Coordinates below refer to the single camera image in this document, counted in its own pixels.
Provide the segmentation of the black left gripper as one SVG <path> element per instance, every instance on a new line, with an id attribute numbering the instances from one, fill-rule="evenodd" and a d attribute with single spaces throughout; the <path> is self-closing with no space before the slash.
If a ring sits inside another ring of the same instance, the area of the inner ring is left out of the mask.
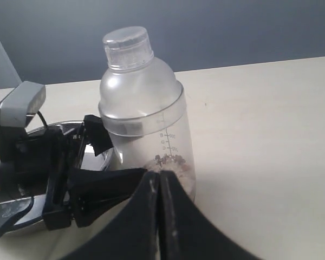
<path id="1" fill-rule="evenodd" d="M 113 148 L 100 117 L 84 116 L 86 136 L 97 157 Z M 42 220 L 48 230 L 90 226 L 102 214 L 132 196 L 147 172 L 80 169 L 83 124 L 59 123 L 27 133 L 23 127 L 0 126 L 0 205 L 30 198 L 1 226 L 17 230 Z"/>

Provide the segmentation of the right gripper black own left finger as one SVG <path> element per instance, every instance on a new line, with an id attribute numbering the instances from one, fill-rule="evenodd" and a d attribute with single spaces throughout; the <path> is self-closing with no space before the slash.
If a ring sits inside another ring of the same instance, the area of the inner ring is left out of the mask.
<path id="1" fill-rule="evenodd" d="M 159 174 L 145 173 L 118 215 L 63 259 L 155 259 L 159 184 Z"/>

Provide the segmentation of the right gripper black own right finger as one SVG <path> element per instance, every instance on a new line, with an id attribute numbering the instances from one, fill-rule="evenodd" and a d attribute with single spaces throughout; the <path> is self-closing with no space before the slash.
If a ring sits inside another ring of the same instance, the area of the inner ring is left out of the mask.
<path id="1" fill-rule="evenodd" d="M 159 218 L 161 259 L 258 259 L 202 214 L 172 171 L 160 173 Z"/>

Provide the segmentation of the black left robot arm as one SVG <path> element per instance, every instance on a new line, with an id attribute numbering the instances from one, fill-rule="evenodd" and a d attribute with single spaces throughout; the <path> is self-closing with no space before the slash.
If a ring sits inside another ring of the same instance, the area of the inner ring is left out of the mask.
<path id="1" fill-rule="evenodd" d="M 84 228 L 128 199 L 145 170 L 111 170 L 112 151 L 94 115 L 31 133 L 0 125 L 0 239 L 37 222 Z"/>

